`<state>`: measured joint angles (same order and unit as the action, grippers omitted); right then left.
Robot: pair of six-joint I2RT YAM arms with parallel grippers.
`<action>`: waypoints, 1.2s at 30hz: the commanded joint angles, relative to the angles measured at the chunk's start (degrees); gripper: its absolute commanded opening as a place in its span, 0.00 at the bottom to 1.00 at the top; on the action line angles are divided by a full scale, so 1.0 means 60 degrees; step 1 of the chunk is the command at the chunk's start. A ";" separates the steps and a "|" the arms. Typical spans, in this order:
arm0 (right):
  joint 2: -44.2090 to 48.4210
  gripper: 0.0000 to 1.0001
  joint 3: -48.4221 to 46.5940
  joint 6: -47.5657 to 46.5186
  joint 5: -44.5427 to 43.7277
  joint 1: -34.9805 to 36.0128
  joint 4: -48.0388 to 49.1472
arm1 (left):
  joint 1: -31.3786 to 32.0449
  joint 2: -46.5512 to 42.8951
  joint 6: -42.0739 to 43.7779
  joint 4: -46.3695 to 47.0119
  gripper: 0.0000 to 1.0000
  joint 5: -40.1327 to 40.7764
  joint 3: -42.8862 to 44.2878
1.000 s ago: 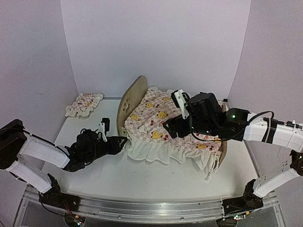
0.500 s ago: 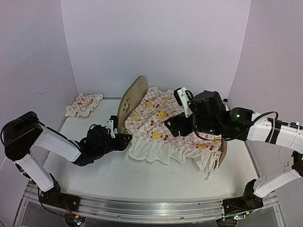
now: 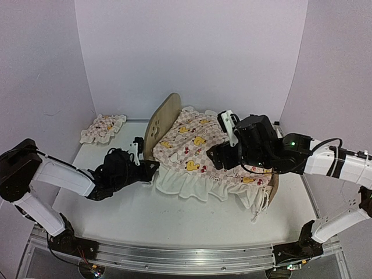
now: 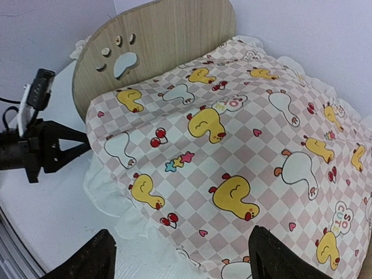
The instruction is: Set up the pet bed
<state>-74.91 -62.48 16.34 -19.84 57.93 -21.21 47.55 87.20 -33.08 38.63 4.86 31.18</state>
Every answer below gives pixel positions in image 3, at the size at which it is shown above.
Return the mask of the small duck print pillow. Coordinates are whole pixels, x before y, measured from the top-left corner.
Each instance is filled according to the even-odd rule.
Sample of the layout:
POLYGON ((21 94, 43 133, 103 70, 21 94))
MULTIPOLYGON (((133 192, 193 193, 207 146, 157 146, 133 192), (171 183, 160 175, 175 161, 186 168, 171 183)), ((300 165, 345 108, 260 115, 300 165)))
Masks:
POLYGON ((93 123, 80 133, 81 144, 107 144, 126 123, 127 116, 99 114, 93 123))

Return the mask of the wooden pet bed frame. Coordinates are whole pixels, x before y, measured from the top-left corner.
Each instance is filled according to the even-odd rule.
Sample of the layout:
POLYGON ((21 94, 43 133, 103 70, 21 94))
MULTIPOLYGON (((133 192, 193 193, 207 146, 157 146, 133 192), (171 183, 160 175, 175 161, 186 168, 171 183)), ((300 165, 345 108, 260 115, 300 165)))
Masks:
POLYGON ((265 209, 278 190, 278 176, 256 167, 216 170, 206 151, 227 140, 215 112, 183 108, 179 94, 170 94, 151 117, 145 133, 144 156, 160 163, 156 188, 202 202, 211 195, 225 201, 234 194, 247 209, 265 209))

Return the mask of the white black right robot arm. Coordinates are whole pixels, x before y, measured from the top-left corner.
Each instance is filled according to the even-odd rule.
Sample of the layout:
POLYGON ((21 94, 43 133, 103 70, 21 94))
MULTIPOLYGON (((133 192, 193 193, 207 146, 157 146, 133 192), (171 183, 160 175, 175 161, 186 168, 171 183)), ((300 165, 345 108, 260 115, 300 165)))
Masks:
POLYGON ((266 115, 244 119, 230 110, 218 114, 217 121, 228 140, 207 151, 218 170, 249 166, 284 175, 322 176, 357 185, 354 198, 328 215, 303 225, 299 238, 273 246, 275 267, 301 264, 323 254, 323 244, 331 237, 371 218, 371 154, 343 148, 343 140, 323 141, 298 133, 279 137, 266 115))

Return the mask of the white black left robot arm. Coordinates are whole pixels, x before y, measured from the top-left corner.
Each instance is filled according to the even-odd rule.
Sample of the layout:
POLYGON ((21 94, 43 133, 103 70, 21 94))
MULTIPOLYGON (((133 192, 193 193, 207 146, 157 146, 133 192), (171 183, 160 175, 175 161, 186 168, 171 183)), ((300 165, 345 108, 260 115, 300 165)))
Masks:
POLYGON ((50 251, 93 260, 98 242, 77 237, 68 218, 37 191, 40 185, 51 186, 99 202, 131 184, 149 183, 160 164, 140 158, 143 144, 143 138, 136 137, 127 151, 110 148, 101 165, 85 170, 41 152, 27 138, 1 155, 1 198, 45 230, 50 251))

